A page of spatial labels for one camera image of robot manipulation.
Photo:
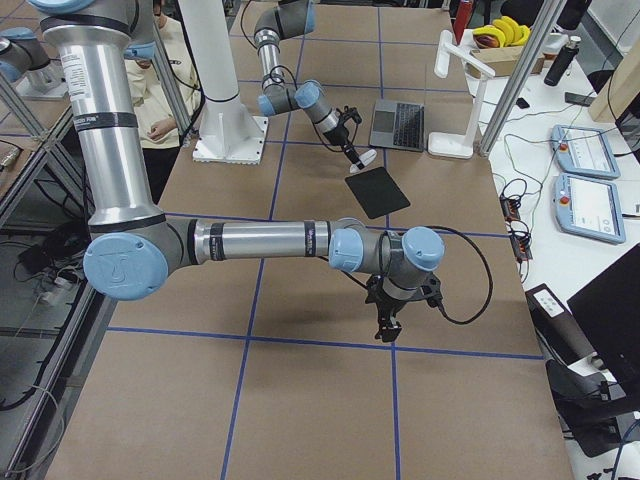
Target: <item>metal frame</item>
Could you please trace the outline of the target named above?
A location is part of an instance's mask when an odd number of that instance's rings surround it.
[[[564,8],[567,0],[545,0],[540,12],[546,15],[538,15],[535,23],[531,27],[531,36],[522,50],[520,59],[515,70],[509,77],[502,96],[496,105],[491,120],[487,125],[487,130],[480,142],[480,155],[488,157],[491,149],[498,140],[498,136],[511,113],[511,109],[516,103],[525,82],[531,74],[533,65],[542,49],[545,38],[556,24],[560,17],[560,12]]]

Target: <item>laptop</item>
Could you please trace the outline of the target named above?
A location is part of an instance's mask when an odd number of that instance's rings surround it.
[[[424,105],[377,100],[369,145],[422,152],[424,150]]]

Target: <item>banana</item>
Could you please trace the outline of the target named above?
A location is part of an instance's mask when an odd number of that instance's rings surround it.
[[[492,24],[493,24],[494,27],[496,27],[499,30],[502,30],[502,33],[504,33],[504,36],[505,36],[504,46],[505,47],[508,47],[509,45],[511,45],[514,42],[515,30],[513,29],[513,27],[511,26],[510,23],[505,22],[501,18],[496,18],[492,22]]]
[[[512,43],[517,42],[518,40],[520,40],[522,38],[522,31],[520,29],[520,25],[518,25],[518,22],[516,22],[513,18],[507,16],[507,15],[503,15],[502,18],[500,19],[503,22],[506,22],[509,24],[509,26],[513,29],[513,41]]]
[[[527,43],[527,40],[529,40],[529,35],[531,35],[531,30],[526,25],[520,25],[520,31],[522,32],[522,38],[520,38],[520,40],[518,40],[517,42],[512,43],[514,47],[519,47]]]
[[[479,27],[473,30],[473,36],[482,36],[489,35],[491,37],[495,37],[498,40],[498,48],[504,47],[507,38],[505,37],[502,30],[494,27],[493,25],[485,25],[484,27]]]

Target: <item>white desk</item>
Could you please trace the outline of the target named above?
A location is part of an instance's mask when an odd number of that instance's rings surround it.
[[[471,31],[467,30],[462,39],[461,46],[466,49],[475,48]],[[507,146],[518,170],[542,181],[544,186],[540,201],[536,206],[537,196],[527,196],[523,199],[520,208],[522,219],[531,227],[533,225],[531,252],[533,260],[529,262],[529,273],[523,283],[523,288],[528,290],[541,283],[546,283],[554,293],[565,301],[580,290],[585,284],[605,268],[620,258],[635,244],[640,243],[640,221],[625,220],[627,240],[621,245],[610,245],[597,240],[578,237],[563,233],[556,222],[553,212],[553,179],[560,173],[557,162],[552,162],[552,146],[549,143],[531,144],[507,137],[508,134],[518,135],[530,141],[545,141],[550,138],[551,129],[556,124],[573,124],[575,126],[597,127],[612,131],[607,137],[614,153],[629,151],[624,139],[613,123],[596,123],[591,120],[586,108],[572,106],[564,102],[564,92],[574,92],[587,95],[592,92],[587,80],[577,61],[574,60],[570,67],[570,74],[564,75],[556,87],[544,84],[545,68],[540,75],[532,75],[527,80],[520,96],[531,105],[528,109],[514,107],[509,119],[494,146],[489,160],[493,172],[503,176],[507,181],[522,177],[514,171]],[[488,122],[495,106],[504,90],[508,78],[496,78],[488,82],[485,95],[485,104],[480,116],[481,122]],[[479,81],[467,75],[469,90],[475,95]],[[556,112],[541,115],[531,115],[539,112]],[[484,133],[486,123],[481,123],[481,131]],[[617,158],[620,167],[620,181],[640,181],[640,164],[633,155]],[[538,184],[528,182],[528,191],[534,192]],[[497,177],[496,188],[502,190],[504,182]],[[513,191],[521,191],[521,185],[514,185]],[[586,365],[575,365],[579,373],[588,372]],[[607,452],[595,458],[586,457],[576,442],[566,442],[567,450],[571,457],[574,475],[576,479],[584,479],[593,473],[603,473],[603,468],[611,468],[615,459],[616,450]],[[640,476],[640,442],[627,445],[624,448],[622,460],[618,468],[617,477]],[[603,479],[609,479],[610,474],[603,474]]]

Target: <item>black label band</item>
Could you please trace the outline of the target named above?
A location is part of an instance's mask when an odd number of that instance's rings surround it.
[[[86,113],[75,116],[73,126],[78,133],[96,128],[138,128],[138,119],[133,113],[128,112]]]
[[[316,222],[313,220],[304,221],[304,256],[316,256]]]
[[[47,17],[40,22],[40,28],[43,32],[50,28],[60,27],[64,25],[77,25],[83,27],[104,27],[111,30],[117,30],[125,35],[129,35],[129,25],[119,22],[113,18],[99,17],[96,15],[82,15],[82,14],[66,14],[56,15],[53,17]]]
[[[128,230],[135,230],[138,228],[151,227],[158,223],[166,222],[167,219],[164,213],[160,215],[154,215],[153,217],[146,217],[140,220],[129,220],[127,222],[120,223],[107,223],[100,225],[89,225],[91,233],[111,233],[111,232],[126,232]]]
[[[224,229],[224,223],[214,223],[211,225],[211,231],[209,234],[209,252],[211,254],[211,260],[221,262],[224,258],[224,247],[222,245],[222,230]]]

